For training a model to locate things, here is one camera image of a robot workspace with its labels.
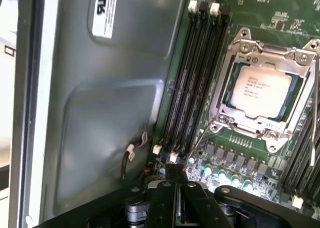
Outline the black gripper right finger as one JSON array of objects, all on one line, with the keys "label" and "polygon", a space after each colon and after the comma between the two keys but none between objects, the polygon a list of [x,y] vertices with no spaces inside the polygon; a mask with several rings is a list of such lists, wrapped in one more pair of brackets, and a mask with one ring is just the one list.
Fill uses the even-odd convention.
[{"label": "black gripper right finger", "polygon": [[200,227],[295,227],[295,212],[258,196],[223,185],[214,196],[195,181],[188,181],[182,165],[177,165],[177,187],[184,207]]}]

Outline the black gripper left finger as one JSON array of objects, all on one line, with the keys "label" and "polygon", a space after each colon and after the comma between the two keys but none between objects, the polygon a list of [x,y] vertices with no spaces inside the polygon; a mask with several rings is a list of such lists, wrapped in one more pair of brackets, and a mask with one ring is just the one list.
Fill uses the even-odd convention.
[{"label": "black gripper left finger", "polygon": [[130,227],[175,227],[178,188],[178,164],[167,164],[163,178],[147,178],[132,188],[135,197],[124,202]]}]

